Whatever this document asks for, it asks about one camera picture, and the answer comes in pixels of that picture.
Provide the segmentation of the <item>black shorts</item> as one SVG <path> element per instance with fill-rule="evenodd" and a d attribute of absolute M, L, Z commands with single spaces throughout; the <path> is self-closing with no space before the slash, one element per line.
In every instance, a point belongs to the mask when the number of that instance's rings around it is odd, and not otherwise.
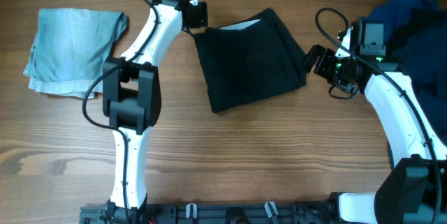
<path fill-rule="evenodd" d="M 299 89 L 305 53 L 271 8 L 194 36 L 211 111 L 222 112 Z"/>

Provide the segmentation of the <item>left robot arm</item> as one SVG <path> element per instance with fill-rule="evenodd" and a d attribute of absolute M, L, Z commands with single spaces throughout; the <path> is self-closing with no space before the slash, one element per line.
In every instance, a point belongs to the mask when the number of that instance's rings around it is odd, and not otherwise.
<path fill-rule="evenodd" d="M 116 147 L 115 183 L 96 218 L 80 213 L 81 223 L 149 223 L 145 155 L 161 112 L 160 66 L 183 30 L 207 26 L 207 5 L 199 0 L 149 0 L 149 17 L 119 58 L 103 65 L 103 113 Z"/>

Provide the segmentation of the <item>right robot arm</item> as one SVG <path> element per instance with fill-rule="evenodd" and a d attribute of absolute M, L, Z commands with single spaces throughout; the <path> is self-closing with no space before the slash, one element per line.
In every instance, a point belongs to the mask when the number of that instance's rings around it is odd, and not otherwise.
<path fill-rule="evenodd" d="M 392 172 L 375 193 L 332 193 L 339 223 L 445 223 L 446 145 L 432 130 L 401 63 L 386 57 L 383 24 L 357 22 L 339 32 L 338 50 L 314 45 L 305 68 L 353 98 L 362 93 L 388 139 Z"/>

